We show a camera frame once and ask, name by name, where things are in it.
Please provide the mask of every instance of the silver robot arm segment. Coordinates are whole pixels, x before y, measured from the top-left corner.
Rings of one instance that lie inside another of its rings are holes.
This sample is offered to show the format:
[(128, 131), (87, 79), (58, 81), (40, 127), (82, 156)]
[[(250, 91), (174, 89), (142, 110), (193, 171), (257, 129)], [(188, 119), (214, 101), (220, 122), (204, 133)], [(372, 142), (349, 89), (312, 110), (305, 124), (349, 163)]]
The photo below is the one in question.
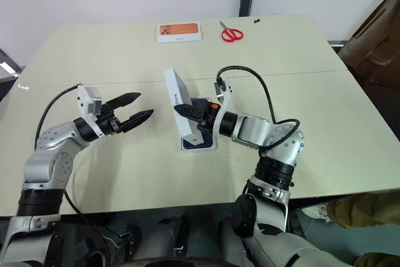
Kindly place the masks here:
[(116, 108), (132, 103), (139, 96), (140, 93), (126, 93), (101, 105), (97, 90), (78, 88), (77, 100), (83, 118), (43, 132), (37, 139), (35, 152), (26, 161), (18, 210), (9, 223), (0, 266), (24, 261), (44, 264), (49, 260), (49, 245), (60, 239), (53, 230), (61, 219), (59, 209), (74, 158), (91, 141), (109, 134), (126, 133), (145, 122), (152, 115), (152, 109), (141, 111), (124, 122), (114, 115)]
[(231, 113), (226, 103), (231, 98), (231, 87), (222, 78), (214, 85), (222, 105), (204, 100), (201, 106), (180, 104), (174, 109), (197, 121), (197, 128), (205, 133), (227, 136), (259, 150), (259, 162), (247, 182), (247, 193), (236, 200), (231, 218), (232, 229), (241, 237), (248, 258), (256, 267), (348, 266), (305, 239), (285, 233), (289, 187), (293, 186), (296, 158), (305, 145), (298, 124), (271, 123), (250, 114)]

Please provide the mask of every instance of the small box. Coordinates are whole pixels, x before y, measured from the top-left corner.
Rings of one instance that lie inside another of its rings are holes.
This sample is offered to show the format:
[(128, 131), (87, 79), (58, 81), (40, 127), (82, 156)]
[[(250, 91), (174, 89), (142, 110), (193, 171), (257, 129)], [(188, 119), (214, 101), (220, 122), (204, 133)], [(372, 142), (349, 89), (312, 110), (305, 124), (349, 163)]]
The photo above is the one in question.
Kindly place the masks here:
[(201, 40), (200, 23), (160, 24), (157, 26), (158, 43), (173, 43)]
[[(176, 106), (178, 104), (190, 104), (192, 105), (192, 101), (189, 95), (188, 88), (183, 83), (182, 79), (178, 76), (175, 70), (168, 69), (164, 71), (164, 77), (166, 80), (169, 99), (171, 100), (172, 106)], [(175, 115), (176, 125), (178, 126), (179, 134), (181, 138), (186, 140), (192, 145), (203, 144), (203, 136), (200, 130), (197, 129), (197, 122), (188, 120), (188, 118), (182, 117), (178, 114), (172, 107), (172, 110)]]

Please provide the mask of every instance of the table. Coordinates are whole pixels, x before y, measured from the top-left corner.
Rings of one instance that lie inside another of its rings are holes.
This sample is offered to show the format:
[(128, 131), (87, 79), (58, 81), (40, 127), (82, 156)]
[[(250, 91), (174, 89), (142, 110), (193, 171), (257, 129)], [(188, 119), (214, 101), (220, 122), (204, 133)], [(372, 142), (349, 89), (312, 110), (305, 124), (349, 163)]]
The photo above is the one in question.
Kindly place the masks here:
[[(262, 75), (277, 120), (298, 118), (306, 137), (293, 198), (398, 188), (398, 140), (310, 18), (269, 16), (256, 24), (254, 19), (223, 19), (245, 33), (231, 44), (221, 41), (217, 19), (201, 21), (203, 40), (189, 43), (158, 44), (156, 23), (56, 30), (0, 103), (0, 216), (16, 211), (24, 162), (43, 109), (77, 82), (97, 87), (105, 101), (141, 92), (132, 105), (116, 111), (121, 120), (154, 109), (140, 127), (99, 139), (78, 154), (67, 190), (83, 212), (234, 201), (254, 172), (256, 151), (220, 137), (216, 151), (181, 153), (163, 79), (167, 68), (178, 72), (192, 96), (213, 101), (221, 67), (239, 64)], [(242, 71), (224, 75), (237, 113), (270, 119), (256, 78)], [(78, 116), (72, 92), (53, 106), (43, 129)], [(73, 213), (65, 201), (61, 213)]]

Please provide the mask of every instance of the black cable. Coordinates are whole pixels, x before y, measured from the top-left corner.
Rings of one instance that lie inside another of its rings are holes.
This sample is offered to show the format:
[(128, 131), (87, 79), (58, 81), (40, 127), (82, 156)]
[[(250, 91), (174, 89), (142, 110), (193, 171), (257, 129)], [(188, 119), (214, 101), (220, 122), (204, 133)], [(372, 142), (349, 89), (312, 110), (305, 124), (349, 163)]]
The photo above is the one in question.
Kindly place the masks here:
[(243, 187), (242, 194), (246, 194), (248, 191), (249, 179), (246, 181), (246, 184)]
[(272, 123), (276, 123), (275, 113), (274, 113), (274, 108), (273, 108), (273, 102), (272, 102), (271, 97), (269, 95), (267, 85), (265, 84), (265, 82), (262, 79), (262, 77), (257, 72), (255, 72), (253, 69), (250, 69), (248, 67), (228, 66), (228, 67), (224, 67), (224, 68), (222, 68), (221, 70), (218, 71), (218, 73), (217, 73), (217, 82), (221, 80), (221, 74), (223, 72), (225, 72), (225, 71), (228, 71), (228, 70), (243, 70), (243, 71), (247, 71), (247, 72), (251, 73), (252, 75), (254, 75), (255, 77), (257, 77), (258, 81), (262, 85), (262, 88), (264, 89), (265, 95), (267, 96), (269, 111), (271, 112)]
[(36, 145), (37, 145), (37, 143), (38, 143), (38, 139), (39, 139), (39, 136), (40, 136), (40, 131), (42, 130), (44, 118), (45, 118), (46, 115), (48, 114), (48, 112), (49, 112), (51, 106), (52, 106), (62, 95), (67, 94), (68, 92), (71, 92), (71, 91), (77, 89), (79, 85), (80, 85), (80, 84), (76, 84), (76, 85), (73, 86), (73, 87), (70, 87), (70, 88), (68, 88), (68, 89), (65, 89), (63, 92), (59, 93), (56, 97), (54, 97), (54, 98), (52, 99), (52, 101), (50, 101), (50, 103), (46, 106), (46, 109), (44, 109), (43, 114), (42, 114), (42, 116), (41, 116), (41, 118), (40, 118), (40, 120), (39, 120), (39, 124), (37, 125), (38, 127), (37, 127), (37, 129), (36, 129), (36, 134), (35, 134), (34, 150), (36, 150)]
[(225, 71), (228, 70), (243, 70), (243, 71), (247, 71), (249, 73), (251, 73), (252, 75), (254, 75), (259, 82), (262, 85), (262, 88), (264, 89), (265, 95), (267, 96), (267, 101), (268, 101), (268, 106), (269, 106), (269, 111), (271, 112), (271, 118), (272, 118), (272, 123), (274, 124), (282, 124), (282, 123), (286, 123), (286, 122), (295, 122), (296, 125), (293, 126), (293, 128), (287, 133), (285, 134), (281, 139), (279, 139), (278, 141), (274, 142), (273, 144), (267, 145), (267, 146), (262, 146), (259, 148), (259, 155), (261, 155), (261, 153), (263, 153), (264, 151), (270, 150), (273, 147), (280, 145), (281, 143), (283, 143), (285, 140), (287, 140), (295, 131), (297, 131), (297, 129), (300, 126), (300, 121), (297, 119), (285, 119), (285, 120), (281, 120), (281, 121), (276, 121), (275, 119), (275, 113), (274, 113), (274, 108), (273, 108), (273, 103), (271, 101), (271, 96), (269, 95), (269, 91), (267, 88), (267, 85), (265, 84), (264, 80), (262, 79), (262, 77), (255, 72), (253, 69), (250, 69), (248, 67), (243, 67), (243, 66), (228, 66), (228, 67), (224, 67), (221, 70), (218, 71), (217, 73), (217, 83), (221, 83), (222, 79), (221, 79), (221, 74)]
[[(47, 114), (48, 114), (48, 112), (49, 112), (51, 106), (52, 106), (62, 95), (65, 95), (65, 94), (67, 94), (68, 92), (71, 92), (71, 91), (77, 89), (79, 85), (81, 85), (81, 84), (76, 84), (75, 86), (72, 86), (72, 87), (70, 87), (70, 88), (68, 88), (68, 89), (65, 89), (63, 92), (59, 93), (56, 97), (54, 97), (54, 98), (50, 101), (50, 103), (46, 106), (46, 109), (44, 110), (44, 112), (43, 112), (43, 114), (42, 114), (42, 116), (41, 116), (41, 118), (40, 118), (39, 124), (37, 125), (38, 127), (36, 128), (36, 135), (35, 135), (35, 142), (34, 142), (34, 150), (36, 150), (36, 146), (37, 146), (37, 144), (38, 144), (38, 139), (39, 139), (40, 132), (41, 132), (41, 130), (42, 130), (42, 126), (43, 126), (44, 119), (46, 118), (46, 116), (47, 116)], [(102, 243), (102, 245), (103, 245), (103, 247), (104, 247), (104, 249), (105, 249), (105, 252), (106, 252), (106, 266), (109, 266), (109, 265), (111, 264), (111, 262), (110, 262), (110, 255), (109, 255), (109, 250), (108, 250), (108, 247), (107, 247), (107, 243), (106, 243), (106, 240), (105, 240), (104, 237), (103, 237), (103, 234), (100, 232), (100, 230), (99, 230), (98, 228), (96, 228), (93, 224), (91, 224), (90, 221), (89, 221), (89, 220), (82, 214), (82, 212), (75, 206), (75, 204), (74, 204), (74, 203), (72, 202), (72, 200), (70, 199), (70, 197), (69, 197), (69, 195), (68, 195), (68, 193), (67, 193), (67, 190), (64, 190), (64, 195), (65, 195), (65, 198), (67, 199), (67, 202), (68, 202), (69, 205), (72, 207), (72, 209), (76, 212), (76, 214), (77, 214), (88, 226), (90, 226), (93, 230), (95, 230), (95, 231), (100, 235), (101, 243)]]

